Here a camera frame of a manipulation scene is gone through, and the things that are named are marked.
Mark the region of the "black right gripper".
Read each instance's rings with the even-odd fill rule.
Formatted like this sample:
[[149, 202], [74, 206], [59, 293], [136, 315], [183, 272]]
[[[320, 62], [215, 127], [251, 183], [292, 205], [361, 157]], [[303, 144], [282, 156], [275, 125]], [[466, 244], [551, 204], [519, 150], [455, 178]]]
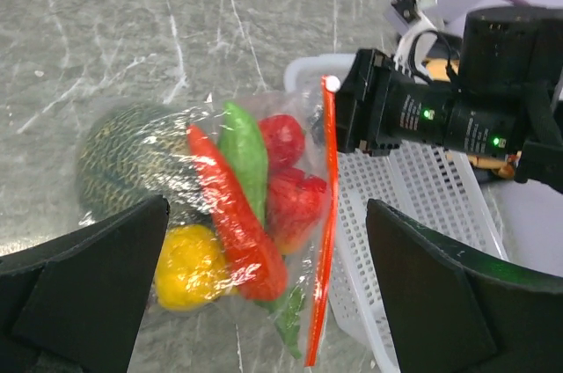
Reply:
[[335, 95], [342, 153], [385, 156], [403, 141], [497, 160], [518, 156], [514, 179], [562, 188], [562, 11], [497, 6], [466, 15], [446, 78], [362, 48]]

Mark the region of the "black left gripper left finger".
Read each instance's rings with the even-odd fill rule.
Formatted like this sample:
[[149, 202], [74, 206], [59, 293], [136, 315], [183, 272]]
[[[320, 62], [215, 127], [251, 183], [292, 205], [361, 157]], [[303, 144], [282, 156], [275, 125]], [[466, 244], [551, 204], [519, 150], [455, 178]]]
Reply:
[[43, 354], [84, 372], [128, 369], [170, 207], [161, 195], [1, 258], [1, 370]]

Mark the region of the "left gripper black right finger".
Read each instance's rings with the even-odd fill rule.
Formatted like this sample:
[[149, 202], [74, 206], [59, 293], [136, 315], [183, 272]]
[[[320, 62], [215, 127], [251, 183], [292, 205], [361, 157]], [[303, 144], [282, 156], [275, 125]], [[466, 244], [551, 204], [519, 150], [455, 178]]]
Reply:
[[367, 203], [366, 230], [402, 372], [560, 372], [562, 279]]

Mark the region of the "green netted melon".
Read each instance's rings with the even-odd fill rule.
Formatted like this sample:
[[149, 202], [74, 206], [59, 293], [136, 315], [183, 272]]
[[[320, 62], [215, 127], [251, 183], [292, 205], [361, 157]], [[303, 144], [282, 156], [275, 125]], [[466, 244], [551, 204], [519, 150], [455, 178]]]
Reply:
[[168, 200], [171, 227], [209, 227], [186, 126], [185, 113], [149, 102], [116, 106], [96, 120], [77, 155], [83, 211], [100, 221], [159, 194]]

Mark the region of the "red orange mango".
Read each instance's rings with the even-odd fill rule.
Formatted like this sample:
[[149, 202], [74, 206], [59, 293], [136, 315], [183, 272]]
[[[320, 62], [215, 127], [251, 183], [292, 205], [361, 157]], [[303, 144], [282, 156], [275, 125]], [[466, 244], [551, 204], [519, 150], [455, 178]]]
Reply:
[[279, 171], [294, 166], [305, 149], [305, 133], [297, 119], [289, 114], [276, 114], [258, 122], [267, 149], [269, 170]]

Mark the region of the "green bitter gourd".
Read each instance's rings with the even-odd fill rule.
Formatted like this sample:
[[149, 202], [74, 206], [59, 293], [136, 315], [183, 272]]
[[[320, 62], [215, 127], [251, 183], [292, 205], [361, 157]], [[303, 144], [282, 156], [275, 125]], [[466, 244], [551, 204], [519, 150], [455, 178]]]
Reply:
[[235, 172], [252, 211], [264, 226], [268, 155], [263, 136], [256, 118], [243, 107], [227, 102], [223, 110], [218, 147]]

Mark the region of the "clear zip top bag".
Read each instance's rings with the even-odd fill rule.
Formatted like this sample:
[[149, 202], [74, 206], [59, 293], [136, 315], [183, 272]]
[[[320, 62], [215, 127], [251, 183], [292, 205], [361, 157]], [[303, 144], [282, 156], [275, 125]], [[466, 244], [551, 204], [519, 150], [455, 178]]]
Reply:
[[208, 307], [278, 333], [313, 364], [325, 323], [337, 189], [333, 99], [271, 92], [192, 106], [110, 105], [77, 150], [76, 190], [96, 222], [159, 194], [168, 227], [150, 312]]

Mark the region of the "orange carrot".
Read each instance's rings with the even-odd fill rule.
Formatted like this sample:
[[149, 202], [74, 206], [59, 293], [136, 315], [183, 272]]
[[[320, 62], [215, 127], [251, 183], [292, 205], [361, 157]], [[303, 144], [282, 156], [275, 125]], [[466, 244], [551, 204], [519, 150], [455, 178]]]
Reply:
[[289, 286], [289, 272], [282, 255], [264, 231], [235, 172], [215, 143], [195, 125], [187, 128], [186, 140], [223, 245], [230, 283], [239, 295], [274, 316], [274, 325], [289, 353], [301, 358], [304, 292], [298, 286]]

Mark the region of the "yellow bell pepper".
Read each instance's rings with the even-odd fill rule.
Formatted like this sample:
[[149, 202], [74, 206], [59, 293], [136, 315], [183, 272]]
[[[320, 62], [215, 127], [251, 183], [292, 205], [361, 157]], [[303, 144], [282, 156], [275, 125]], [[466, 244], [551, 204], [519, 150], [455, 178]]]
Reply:
[[167, 232], [154, 283], [157, 301], [169, 311], [192, 311], [237, 292], [218, 238], [199, 224]]

